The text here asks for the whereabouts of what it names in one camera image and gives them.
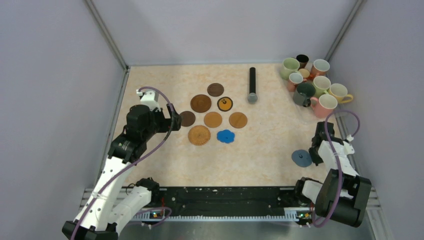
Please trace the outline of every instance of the dark brown coaster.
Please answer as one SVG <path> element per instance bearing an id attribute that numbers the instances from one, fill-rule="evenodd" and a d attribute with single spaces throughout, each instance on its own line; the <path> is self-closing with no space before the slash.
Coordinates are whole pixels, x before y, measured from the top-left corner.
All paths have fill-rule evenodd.
<path id="1" fill-rule="evenodd" d="M 224 93 L 224 87 L 219 83 L 212 83 L 207 87 L 207 93 L 212 97 L 221 96 Z"/>
<path id="2" fill-rule="evenodd" d="M 188 131 L 188 140 L 196 146 L 205 145 L 211 139 L 211 132 L 202 125 L 194 126 Z"/>
<path id="3" fill-rule="evenodd" d="M 191 111 L 183 111 L 182 113 L 179 114 L 182 118 L 181 121 L 181 126 L 183 127 L 190 127 L 191 125 L 193 125 L 196 121 L 196 116 L 193 112 Z"/>
<path id="4" fill-rule="evenodd" d="M 211 108 L 212 101 L 210 97 L 199 94 L 191 99 L 190 106 L 196 113 L 204 113 Z"/>
<path id="5" fill-rule="evenodd" d="M 204 116 L 203 121 L 206 126 L 213 129 L 221 125 L 221 123 L 223 122 L 223 117 L 221 116 L 221 114 L 215 111 L 211 111 Z"/>
<path id="6" fill-rule="evenodd" d="M 248 124 L 248 117 L 242 112 L 235 112 L 229 116 L 229 124 L 236 129 L 241 129 Z"/>
<path id="7" fill-rule="evenodd" d="M 233 107 L 233 100 L 227 96 L 224 96 L 218 100 L 217 104 L 219 110 L 228 112 Z"/>

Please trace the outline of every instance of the black microphone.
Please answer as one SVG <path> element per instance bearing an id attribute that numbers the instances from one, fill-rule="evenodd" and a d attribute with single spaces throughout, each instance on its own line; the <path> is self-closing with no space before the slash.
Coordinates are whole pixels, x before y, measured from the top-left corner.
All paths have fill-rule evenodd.
<path id="1" fill-rule="evenodd" d="M 247 101 L 250 104 L 256 103 L 258 96 L 256 95 L 256 68 L 251 67 L 249 69 L 249 95 L 247 95 Z"/>

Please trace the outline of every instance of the green mug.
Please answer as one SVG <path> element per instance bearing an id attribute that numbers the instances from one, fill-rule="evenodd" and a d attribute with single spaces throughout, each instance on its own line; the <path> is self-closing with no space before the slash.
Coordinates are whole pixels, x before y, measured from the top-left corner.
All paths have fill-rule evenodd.
<path id="1" fill-rule="evenodd" d="M 290 74 L 295 73 L 300 68 L 301 64 L 296 58 L 289 57 L 284 59 L 279 75 L 282 79 L 288 80 Z"/>
<path id="2" fill-rule="evenodd" d="M 319 98 L 329 90 L 331 81 L 326 76 L 316 76 L 313 78 L 312 85 L 315 88 L 314 97 Z"/>

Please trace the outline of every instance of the white wall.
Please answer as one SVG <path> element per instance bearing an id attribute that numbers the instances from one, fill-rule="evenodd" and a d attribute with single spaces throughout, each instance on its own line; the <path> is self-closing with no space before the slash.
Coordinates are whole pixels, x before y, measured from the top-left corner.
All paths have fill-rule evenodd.
<path id="1" fill-rule="evenodd" d="M 123 79 L 82 0 L 0 3 L 0 233 L 66 239 Z"/>
<path id="2" fill-rule="evenodd" d="M 356 159 L 398 240 L 423 239 L 423 11 L 422 0 L 369 0 L 330 61 L 355 96 Z"/>
<path id="3" fill-rule="evenodd" d="M 324 58 L 355 0 L 94 0 L 128 65 Z"/>

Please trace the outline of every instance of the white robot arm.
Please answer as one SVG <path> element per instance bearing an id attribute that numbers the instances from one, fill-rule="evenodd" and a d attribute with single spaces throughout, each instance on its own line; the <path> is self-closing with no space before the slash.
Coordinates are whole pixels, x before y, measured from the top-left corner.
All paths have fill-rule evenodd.
<path id="1" fill-rule="evenodd" d="M 129 165 L 137 161 L 147 149 L 147 141 L 156 133 L 178 131 L 181 127 L 181 117 L 173 111 L 172 119 L 165 118 L 158 104 L 158 95 L 155 91 L 141 92 L 140 105 L 132 106 L 126 116 L 127 124 L 122 133 L 115 138 L 110 146 L 108 157 L 105 161 L 101 176 L 94 187 L 86 204 L 73 221 L 67 221 L 63 225 L 62 232 L 70 239 L 76 230 L 76 240 L 116 240 L 125 225 L 133 216 L 152 200 L 152 192 L 159 191 L 159 184 L 150 179 L 141 179 L 137 182 L 132 192 L 116 207 L 119 191 L 128 177 L 132 168 L 124 171 Z M 171 115 L 171 106 L 167 105 Z M 122 172 L 99 194 L 107 182 L 116 174 Z"/>
<path id="2" fill-rule="evenodd" d="M 324 122 L 317 124 L 309 153 L 316 165 L 320 163 L 325 164 L 328 175 L 324 183 L 303 177 L 297 181 L 295 187 L 295 194 L 299 200 L 305 204 L 314 203 L 316 214 L 322 217 L 326 217 L 330 212 L 330 208 L 337 195 L 339 179 L 336 156 L 325 134 L 324 124 Z M 353 137 L 348 136 L 346 140 L 336 138 L 334 137 L 333 127 L 334 124 L 328 123 L 331 143 L 340 160 L 342 189 L 338 198 L 338 204 L 330 219 L 353 227 L 359 227 L 365 215 L 372 185 L 369 179 L 361 177 L 358 174 L 348 159 L 348 155 L 355 153 L 351 145 Z"/>

